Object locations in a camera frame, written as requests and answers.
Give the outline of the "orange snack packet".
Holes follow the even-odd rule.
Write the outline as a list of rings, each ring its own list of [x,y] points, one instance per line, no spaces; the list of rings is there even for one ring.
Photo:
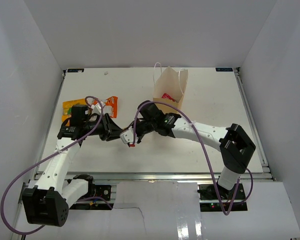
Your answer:
[[[117,96],[111,96],[107,99],[100,99],[100,102],[105,103],[105,113],[109,114],[111,118],[117,118],[118,115],[118,97]]]

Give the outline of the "magenta candy packet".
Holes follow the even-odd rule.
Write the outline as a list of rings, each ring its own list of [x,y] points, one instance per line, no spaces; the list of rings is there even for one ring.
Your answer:
[[[167,93],[164,93],[163,95],[162,95],[162,97],[161,97],[162,99],[168,99],[168,100],[170,100],[170,101],[172,101],[172,102],[175,102],[176,100],[174,99],[174,98],[172,98],[169,94],[167,94]]]

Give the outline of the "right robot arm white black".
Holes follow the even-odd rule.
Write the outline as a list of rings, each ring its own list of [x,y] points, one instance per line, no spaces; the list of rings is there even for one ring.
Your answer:
[[[156,132],[164,137],[186,139],[209,146],[220,152],[223,170],[217,185],[230,191],[244,174],[256,150],[256,145],[236,123],[229,127],[218,127],[191,121],[183,112],[163,113],[159,102],[145,101],[138,106],[141,119],[133,121],[133,142],[140,143],[144,135]]]

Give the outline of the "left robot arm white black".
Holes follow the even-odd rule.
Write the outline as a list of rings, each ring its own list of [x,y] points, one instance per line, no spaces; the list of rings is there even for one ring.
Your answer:
[[[94,178],[88,174],[76,175],[64,186],[69,167],[86,137],[99,136],[103,141],[111,141],[119,139],[121,132],[99,103],[74,105],[71,117],[61,124],[55,155],[34,187],[22,193],[28,223],[62,227],[73,204],[80,198],[93,197]]]

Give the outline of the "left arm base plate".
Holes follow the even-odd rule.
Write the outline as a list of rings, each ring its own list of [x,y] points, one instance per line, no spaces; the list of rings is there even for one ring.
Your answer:
[[[111,185],[94,185],[91,196],[81,197],[72,207],[74,210],[112,210]]]

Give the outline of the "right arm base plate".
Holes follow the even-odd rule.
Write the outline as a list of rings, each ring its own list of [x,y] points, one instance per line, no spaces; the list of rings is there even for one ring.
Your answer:
[[[231,205],[231,200],[233,198],[235,187],[232,190],[226,190],[223,188],[219,189],[219,194],[222,204],[220,204],[216,190],[213,184],[200,184],[198,186],[198,196],[200,211],[202,213],[208,212],[222,212],[222,207],[225,212],[229,210]],[[232,204],[232,212],[246,212],[248,210],[247,203],[244,201],[246,199],[246,193],[243,185],[240,183],[238,185],[238,190]]]

